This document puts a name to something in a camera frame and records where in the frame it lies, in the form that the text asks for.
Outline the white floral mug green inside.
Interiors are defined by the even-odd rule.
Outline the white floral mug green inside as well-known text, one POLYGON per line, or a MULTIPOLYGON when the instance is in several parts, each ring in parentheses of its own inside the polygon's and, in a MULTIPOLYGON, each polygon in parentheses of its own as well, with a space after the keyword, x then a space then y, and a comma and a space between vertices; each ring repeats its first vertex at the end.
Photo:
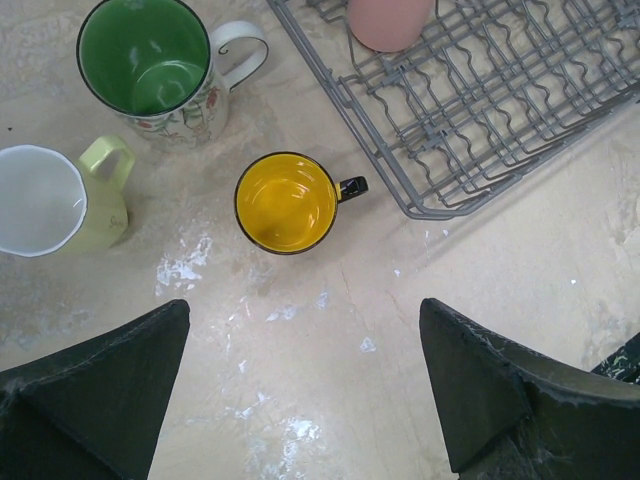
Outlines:
POLYGON ((208 31, 182 1, 101 1, 76 42, 91 93, 152 147, 173 153, 220 136, 231 92, 269 53, 259 26, 238 20, 208 31))

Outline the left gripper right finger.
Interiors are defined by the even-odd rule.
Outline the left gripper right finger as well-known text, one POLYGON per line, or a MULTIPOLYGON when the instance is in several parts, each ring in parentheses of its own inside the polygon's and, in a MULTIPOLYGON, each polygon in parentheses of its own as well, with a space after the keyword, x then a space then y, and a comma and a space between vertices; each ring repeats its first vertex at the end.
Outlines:
POLYGON ((421 303, 419 331, 459 478, 638 478, 639 385, 552 359, 435 298, 421 303))

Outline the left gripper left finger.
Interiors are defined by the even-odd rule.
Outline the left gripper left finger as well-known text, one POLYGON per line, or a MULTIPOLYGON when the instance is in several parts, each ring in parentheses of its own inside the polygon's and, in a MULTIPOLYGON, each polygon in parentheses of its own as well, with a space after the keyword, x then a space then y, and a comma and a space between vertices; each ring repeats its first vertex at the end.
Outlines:
POLYGON ((172 300, 2 371, 2 478, 147 478, 189 316, 185 300, 172 300))

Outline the light green faceted mug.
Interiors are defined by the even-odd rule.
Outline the light green faceted mug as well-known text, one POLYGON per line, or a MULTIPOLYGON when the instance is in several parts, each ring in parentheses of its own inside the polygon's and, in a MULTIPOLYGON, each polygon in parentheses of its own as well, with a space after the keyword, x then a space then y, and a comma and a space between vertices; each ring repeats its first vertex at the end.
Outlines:
POLYGON ((24 258, 105 250, 129 226, 123 189, 135 163, 118 136, 76 161, 36 145, 1 151, 1 251, 24 258))

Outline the yellow mug black handle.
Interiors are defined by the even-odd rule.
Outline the yellow mug black handle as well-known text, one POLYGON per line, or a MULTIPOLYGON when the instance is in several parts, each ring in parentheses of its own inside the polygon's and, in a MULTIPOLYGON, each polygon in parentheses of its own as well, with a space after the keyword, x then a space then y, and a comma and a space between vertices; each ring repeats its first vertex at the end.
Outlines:
POLYGON ((253 161, 234 191, 234 212, 243 234, 260 249, 294 255, 329 234, 338 206, 369 190, 363 176, 334 181, 318 161, 280 151, 253 161))

